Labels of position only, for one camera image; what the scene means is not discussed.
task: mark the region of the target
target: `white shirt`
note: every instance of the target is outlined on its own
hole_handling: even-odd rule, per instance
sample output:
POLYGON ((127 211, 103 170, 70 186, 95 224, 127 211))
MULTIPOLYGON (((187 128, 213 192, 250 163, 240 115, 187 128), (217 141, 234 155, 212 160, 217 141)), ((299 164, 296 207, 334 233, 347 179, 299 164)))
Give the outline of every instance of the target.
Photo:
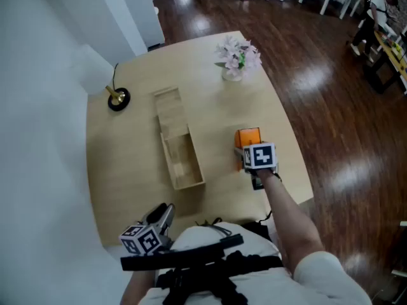
MULTIPOLYGON (((389 9, 389 5, 387 4, 386 0, 370 0, 371 5, 374 4, 377 9, 387 11, 389 9)), ((368 10, 368 15, 373 18, 373 15, 371 13, 371 9, 368 10)), ((377 22, 380 26, 385 27, 387 21, 387 15, 384 12, 377 11, 377 22)))
MULTIPOLYGON (((225 250, 229 255, 237 250, 243 255, 279 255, 270 241, 241 226, 221 222, 218 226, 241 234, 244 244, 225 250)), ((191 227, 185 230, 172 249, 187 250, 217 243, 223 238, 219 231, 209 227, 191 227)), ((242 274, 231 277, 237 292, 247 298, 249 305, 371 305, 364 290, 344 272, 339 260, 330 253, 316 252, 300 261, 291 276, 285 268, 242 274)), ((151 288, 140 305, 162 304, 169 289, 151 288)), ((221 301, 211 292, 192 294, 186 305, 220 305, 221 301)))

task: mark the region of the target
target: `person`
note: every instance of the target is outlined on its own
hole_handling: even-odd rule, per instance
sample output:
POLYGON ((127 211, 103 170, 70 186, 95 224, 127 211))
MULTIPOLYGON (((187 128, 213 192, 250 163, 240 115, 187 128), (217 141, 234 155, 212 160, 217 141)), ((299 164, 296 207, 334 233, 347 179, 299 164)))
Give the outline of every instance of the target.
POLYGON ((366 19, 359 32, 355 35, 354 40, 350 44, 354 53, 360 56, 358 45, 363 39, 366 40, 366 45, 364 47, 364 55, 373 63, 371 58, 370 48, 375 41, 375 31, 379 31, 380 28, 385 28, 385 24, 388 17, 389 6, 398 6, 398 0, 371 0, 370 9, 368 10, 366 19))
MULTIPOLYGON (((280 179, 267 169, 258 170, 257 175, 273 210, 277 234, 287 256, 287 267, 232 276, 230 280, 237 286, 237 292, 245 296, 247 304, 371 304, 368 295, 343 270, 339 260, 324 250, 316 226, 290 197, 280 179)), ((279 252, 272 242, 241 226, 226 222, 216 225, 243 236, 244 244, 226 249, 226 255, 236 250, 244 256, 258 254, 262 257, 279 252)), ((172 249, 209 245, 222 237, 219 231, 210 227, 191 227, 180 235, 172 249)), ((169 289, 154 288, 154 285, 155 272, 135 271, 120 304, 163 304, 169 289)), ((236 304, 221 302, 209 291, 191 294, 185 302, 187 305, 231 303, 236 304)))

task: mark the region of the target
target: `open wooden box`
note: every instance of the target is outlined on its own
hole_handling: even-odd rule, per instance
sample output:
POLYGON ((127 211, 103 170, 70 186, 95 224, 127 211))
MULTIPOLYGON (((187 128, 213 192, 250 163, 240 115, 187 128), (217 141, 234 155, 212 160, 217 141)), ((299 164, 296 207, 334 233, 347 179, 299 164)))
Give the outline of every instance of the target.
POLYGON ((177 87, 155 93, 161 140, 175 190, 205 183, 177 87))

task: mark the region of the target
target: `forearm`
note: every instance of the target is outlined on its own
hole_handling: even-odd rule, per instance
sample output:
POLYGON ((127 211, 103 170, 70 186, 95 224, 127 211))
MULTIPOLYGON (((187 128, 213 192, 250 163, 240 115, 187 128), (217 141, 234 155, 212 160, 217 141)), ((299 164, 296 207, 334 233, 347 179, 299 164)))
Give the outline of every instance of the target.
POLYGON ((275 227, 287 253, 289 267, 294 271, 302 258, 324 249, 318 230, 276 176, 268 170, 259 171, 258 175, 265 187, 275 227))
POLYGON ((155 271, 134 271, 120 305, 138 305, 147 291, 154 287, 154 280, 155 271))

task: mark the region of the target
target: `black cable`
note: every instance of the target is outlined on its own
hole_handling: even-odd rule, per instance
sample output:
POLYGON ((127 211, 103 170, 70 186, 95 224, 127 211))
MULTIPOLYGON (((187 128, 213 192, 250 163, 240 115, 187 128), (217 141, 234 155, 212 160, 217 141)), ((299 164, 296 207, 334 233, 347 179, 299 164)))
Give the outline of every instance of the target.
POLYGON ((258 222, 262 222, 262 221, 266 221, 267 219, 269 219, 272 216, 272 211, 270 210, 270 212, 268 213, 267 217, 264 219, 259 220, 258 222))
POLYGON ((114 75, 116 74, 116 68, 117 68, 118 65, 119 65, 119 64, 116 64, 116 65, 114 66, 114 71, 113 71, 113 80, 112 80, 112 82, 113 82, 113 90, 114 90, 114 91, 116 91, 116 88, 114 87, 114 75))
POLYGON ((215 225, 208 225, 206 227, 210 227, 215 229, 216 231, 220 231, 221 233, 223 233, 225 236, 231 236, 231 231, 229 229, 220 227, 220 226, 215 226, 215 225))

